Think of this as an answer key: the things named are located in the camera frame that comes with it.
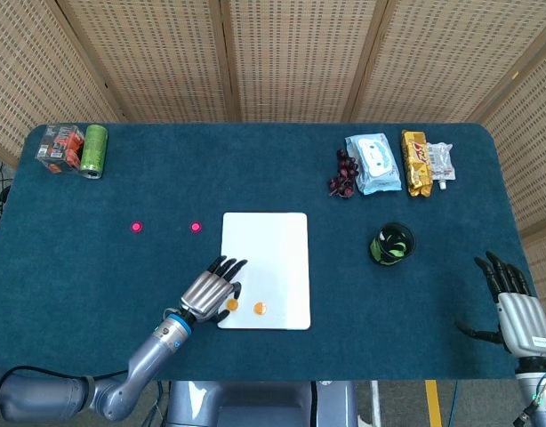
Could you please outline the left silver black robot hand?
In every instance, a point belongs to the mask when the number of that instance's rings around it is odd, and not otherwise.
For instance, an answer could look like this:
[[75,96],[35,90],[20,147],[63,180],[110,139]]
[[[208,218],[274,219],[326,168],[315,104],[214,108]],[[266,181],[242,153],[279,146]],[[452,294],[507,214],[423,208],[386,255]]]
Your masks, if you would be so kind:
[[230,313],[229,309],[220,310],[221,305],[230,297],[236,301],[241,294],[242,285],[235,277],[246,264],[247,260],[225,255],[216,258],[182,295],[179,316],[190,326],[206,321],[220,323]]

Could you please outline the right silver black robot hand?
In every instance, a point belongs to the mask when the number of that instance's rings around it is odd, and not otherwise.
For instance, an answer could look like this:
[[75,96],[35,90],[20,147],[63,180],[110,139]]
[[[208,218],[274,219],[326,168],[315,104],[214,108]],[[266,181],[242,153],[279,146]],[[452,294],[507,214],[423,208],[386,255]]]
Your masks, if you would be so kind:
[[516,359],[546,359],[546,314],[526,275],[490,251],[485,259],[476,257],[474,262],[486,279],[497,311],[498,329],[480,331],[459,321],[456,327],[472,339],[503,346]]

